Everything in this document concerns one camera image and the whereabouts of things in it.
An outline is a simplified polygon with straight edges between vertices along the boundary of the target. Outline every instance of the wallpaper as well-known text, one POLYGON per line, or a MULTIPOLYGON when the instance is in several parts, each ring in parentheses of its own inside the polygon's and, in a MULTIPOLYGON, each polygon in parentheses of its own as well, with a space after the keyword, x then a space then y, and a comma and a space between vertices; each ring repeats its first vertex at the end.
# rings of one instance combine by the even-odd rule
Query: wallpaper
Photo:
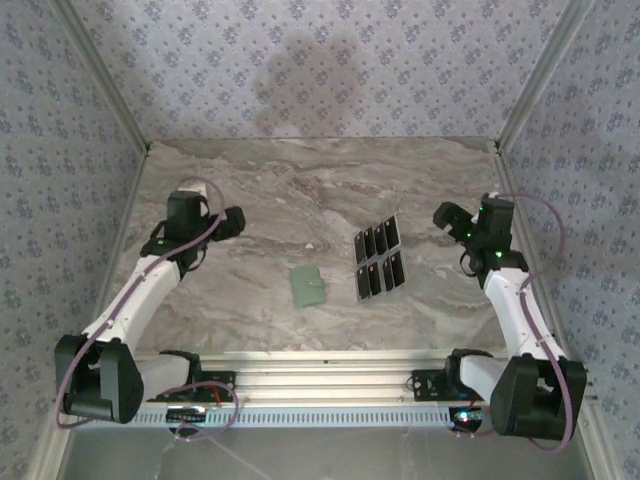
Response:
MULTIPOLYGON (((640 479, 640 5, 598 1, 509 153, 568 225, 552 286, 623 466, 640 479)), ((546 258, 553 217, 530 218, 546 258)))
POLYGON ((53 349, 89 323, 139 153, 44 0, 0 2, 0 478, 53 406, 53 349))
POLYGON ((566 0, 73 0, 148 141, 497 137, 566 0))

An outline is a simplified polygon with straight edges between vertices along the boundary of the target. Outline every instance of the metal floor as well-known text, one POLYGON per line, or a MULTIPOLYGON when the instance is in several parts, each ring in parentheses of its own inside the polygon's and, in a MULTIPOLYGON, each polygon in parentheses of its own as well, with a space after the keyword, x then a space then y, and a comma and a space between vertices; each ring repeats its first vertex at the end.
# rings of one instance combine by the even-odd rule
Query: metal floor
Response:
MULTIPOLYGON (((234 429, 219 440, 271 480, 593 478, 579 434, 559 456, 527 440, 457 438, 446 428, 234 429)), ((260 478, 209 442, 167 428, 75 431, 59 480, 260 478)))

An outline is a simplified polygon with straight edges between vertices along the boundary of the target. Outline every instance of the marble table surface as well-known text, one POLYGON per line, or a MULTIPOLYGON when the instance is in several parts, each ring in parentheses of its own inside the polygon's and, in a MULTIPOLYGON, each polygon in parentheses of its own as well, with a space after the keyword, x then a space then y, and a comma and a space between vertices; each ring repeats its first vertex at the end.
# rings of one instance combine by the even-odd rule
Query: marble table surface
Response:
POLYGON ((476 138, 154 143, 110 295, 165 217, 179 179, 200 175, 228 206, 243 208, 246 229, 210 245, 203 265, 159 307, 138 351, 503 347, 490 303, 460 270, 461 247, 432 222, 443 201, 477 209, 497 188, 494 161, 476 138), (353 236, 392 214, 407 283, 358 302, 353 236), (289 269, 298 265, 320 268, 326 304, 294 306, 289 269))

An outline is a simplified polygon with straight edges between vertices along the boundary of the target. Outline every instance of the gray floor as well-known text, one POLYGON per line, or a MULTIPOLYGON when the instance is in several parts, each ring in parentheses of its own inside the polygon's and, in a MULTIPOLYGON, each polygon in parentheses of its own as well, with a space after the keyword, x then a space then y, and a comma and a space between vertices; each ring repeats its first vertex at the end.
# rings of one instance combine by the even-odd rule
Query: gray floor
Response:
POLYGON ((466 139, 223 140, 151 148, 115 294, 185 175, 216 182, 247 218, 159 308, 139 350, 350 350, 503 346, 491 305, 432 222, 443 201, 477 209, 496 189, 488 142, 466 139), (408 281, 356 301, 352 238, 397 214, 408 281), (327 303, 296 309, 289 269, 317 265, 327 303))
MULTIPOLYGON (((261 478, 209 442, 167 429, 74 430, 58 480, 261 478)), ((271 480, 589 480, 575 438, 561 455, 525 439, 456 438, 446 429, 242 429, 220 442, 271 480)))

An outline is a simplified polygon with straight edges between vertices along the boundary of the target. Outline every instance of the white trim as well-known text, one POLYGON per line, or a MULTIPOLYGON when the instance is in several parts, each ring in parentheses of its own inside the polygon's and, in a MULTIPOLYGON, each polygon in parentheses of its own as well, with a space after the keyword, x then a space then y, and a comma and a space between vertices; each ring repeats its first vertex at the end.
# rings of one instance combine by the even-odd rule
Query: white trim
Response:
POLYGON ((24 480, 49 480, 58 478, 64 452, 69 441, 69 430, 53 426, 55 408, 45 415, 45 425, 32 454, 29 470, 24 480))
POLYGON ((544 93, 594 3, 595 0, 569 0, 498 136, 500 153, 509 151, 527 123, 533 107, 544 93))
POLYGON ((127 138, 139 152, 146 152, 147 148, 142 130, 113 81, 107 66, 100 57, 75 8, 69 0, 49 0, 49 4, 58 21, 67 32, 71 44, 84 61, 87 70, 93 77, 93 81, 102 92, 104 99, 113 111, 127 138))

